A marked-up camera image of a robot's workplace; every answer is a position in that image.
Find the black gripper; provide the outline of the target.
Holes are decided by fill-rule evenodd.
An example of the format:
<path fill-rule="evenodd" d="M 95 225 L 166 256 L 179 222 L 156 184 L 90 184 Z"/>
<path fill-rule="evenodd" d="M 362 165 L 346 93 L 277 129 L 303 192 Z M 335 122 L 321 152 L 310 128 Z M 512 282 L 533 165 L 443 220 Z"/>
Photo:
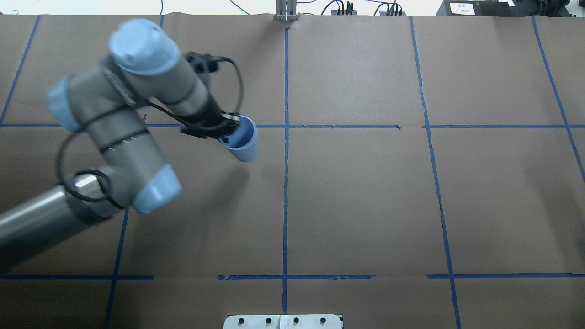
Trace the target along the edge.
<path fill-rule="evenodd" d="M 201 139 L 213 138 L 226 142 L 240 127 L 241 118 L 237 112 L 226 113 L 218 106 L 211 95 L 203 103 L 203 107 L 193 115 L 180 117 L 186 123 L 181 133 Z"/>

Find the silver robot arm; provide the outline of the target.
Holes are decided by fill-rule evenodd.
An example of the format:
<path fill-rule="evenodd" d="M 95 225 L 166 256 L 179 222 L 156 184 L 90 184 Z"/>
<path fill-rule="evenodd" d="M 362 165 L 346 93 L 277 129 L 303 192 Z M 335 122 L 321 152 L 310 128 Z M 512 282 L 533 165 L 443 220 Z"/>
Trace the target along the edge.
<path fill-rule="evenodd" d="M 124 21 L 109 38 L 109 55 L 48 91 L 53 117 L 71 131 L 61 144 L 58 184 L 1 215 L 1 270 L 9 271 L 134 208 L 150 214 L 182 192 L 178 177 L 138 109 L 153 107 L 201 139 L 225 139 L 241 124 L 243 79 L 235 66 L 239 95 L 234 112 L 219 108 L 209 73 L 231 58 L 189 52 L 152 21 Z"/>

